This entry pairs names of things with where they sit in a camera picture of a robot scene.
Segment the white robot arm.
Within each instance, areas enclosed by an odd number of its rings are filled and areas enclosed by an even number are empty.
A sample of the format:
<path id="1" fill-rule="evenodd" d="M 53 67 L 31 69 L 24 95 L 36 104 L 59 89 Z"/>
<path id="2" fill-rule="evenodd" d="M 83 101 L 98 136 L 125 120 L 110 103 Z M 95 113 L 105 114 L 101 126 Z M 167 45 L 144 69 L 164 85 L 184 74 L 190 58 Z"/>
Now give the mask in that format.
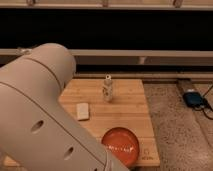
<path id="1" fill-rule="evenodd" d="M 129 171 L 59 103 L 75 70 L 55 43 L 0 68 L 0 149 L 28 171 Z"/>

